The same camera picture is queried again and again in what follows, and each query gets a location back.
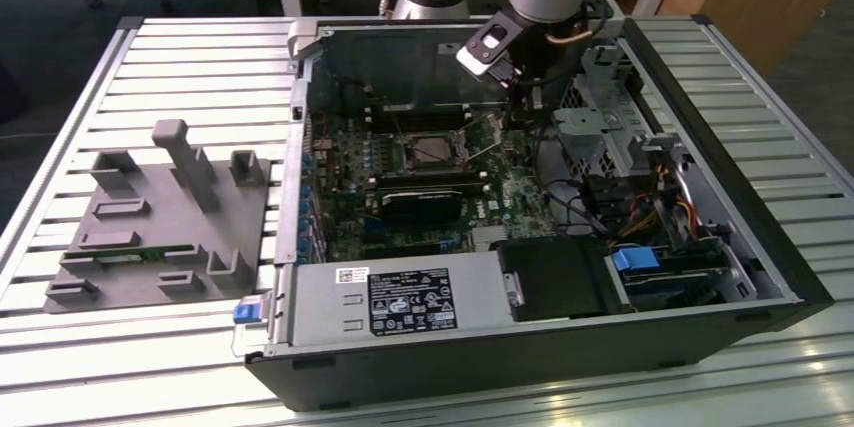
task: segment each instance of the aluminum slatted table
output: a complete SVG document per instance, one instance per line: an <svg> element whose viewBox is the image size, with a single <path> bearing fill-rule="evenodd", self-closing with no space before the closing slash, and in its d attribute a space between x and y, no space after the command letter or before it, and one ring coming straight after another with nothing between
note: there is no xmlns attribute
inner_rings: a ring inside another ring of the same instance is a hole
<svg viewBox="0 0 854 427"><path fill-rule="evenodd" d="M852 178L714 27L641 26L837 299L780 333L698 365L573 380L355 412L296 414L242 365L236 301L51 316L48 280L95 181L99 150L168 161L150 128L182 117L208 158L287 142L288 20L148 19L120 29L0 238L0 425L798 425L854 422ZM649 103L673 128L655 98ZM282 164L274 165L259 288L272 282Z"/></svg>

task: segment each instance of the warning label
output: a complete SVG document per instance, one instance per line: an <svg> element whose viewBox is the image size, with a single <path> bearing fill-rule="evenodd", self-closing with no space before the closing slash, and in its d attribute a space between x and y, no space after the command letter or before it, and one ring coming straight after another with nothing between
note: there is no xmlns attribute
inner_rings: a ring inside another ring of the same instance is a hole
<svg viewBox="0 0 854 427"><path fill-rule="evenodd" d="M374 335L457 328L449 269L369 275Z"/></svg>

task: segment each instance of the blue tab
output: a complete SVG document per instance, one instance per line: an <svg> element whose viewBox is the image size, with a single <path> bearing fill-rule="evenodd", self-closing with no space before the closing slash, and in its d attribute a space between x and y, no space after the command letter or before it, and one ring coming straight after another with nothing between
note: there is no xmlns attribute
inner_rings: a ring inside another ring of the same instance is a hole
<svg viewBox="0 0 854 427"><path fill-rule="evenodd" d="M235 307L235 324L252 324L262 321L262 302L238 304Z"/></svg>
<svg viewBox="0 0 854 427"><path fill-rule="evenodd" d="M651 247L626 247L611 255L617 270L658 269L658 257Z"/></svg>

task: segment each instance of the green circuit board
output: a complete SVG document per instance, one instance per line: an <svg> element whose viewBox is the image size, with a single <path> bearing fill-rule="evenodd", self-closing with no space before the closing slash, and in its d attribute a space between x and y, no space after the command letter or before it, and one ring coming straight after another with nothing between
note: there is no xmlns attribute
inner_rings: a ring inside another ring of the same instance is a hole
<svg viewBox="0 0 854 427"><path fill-rule="evenodd" d="M557 221L530 167L530 134L490 128L495 118L490 114L498 114L497 109L474 110L473 114L471 124L461 129L470 159L465 165L459 165L461 152L447 155L442 140L459 135L455 132L377 134L355 119L330 116L315 121L317 189L329 261L363 260L367 252L398 247L435 249L438 245L439 253L471 252L471 232L479 227L502 226L507 238L555 233ZM461 215L453 222L389 228L377 215L373 177L381 172L387 177L406 177L415 170L430 169L483 172L489 190L463 198Z"/></svg>

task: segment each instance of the metal bracket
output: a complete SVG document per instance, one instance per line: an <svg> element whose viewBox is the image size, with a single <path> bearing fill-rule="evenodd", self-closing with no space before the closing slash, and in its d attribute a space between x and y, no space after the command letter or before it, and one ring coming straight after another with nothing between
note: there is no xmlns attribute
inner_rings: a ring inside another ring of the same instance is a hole
<svg viewBox="0 0 854 427"><path fill-rule="evenodd" d="M288 28L288 52L291 54L291 59L302 60L304 59L315 49L310 49L308 47L322 38L318 31L318 20L317 19L299 19L291 22L291 26Z"/></svg>

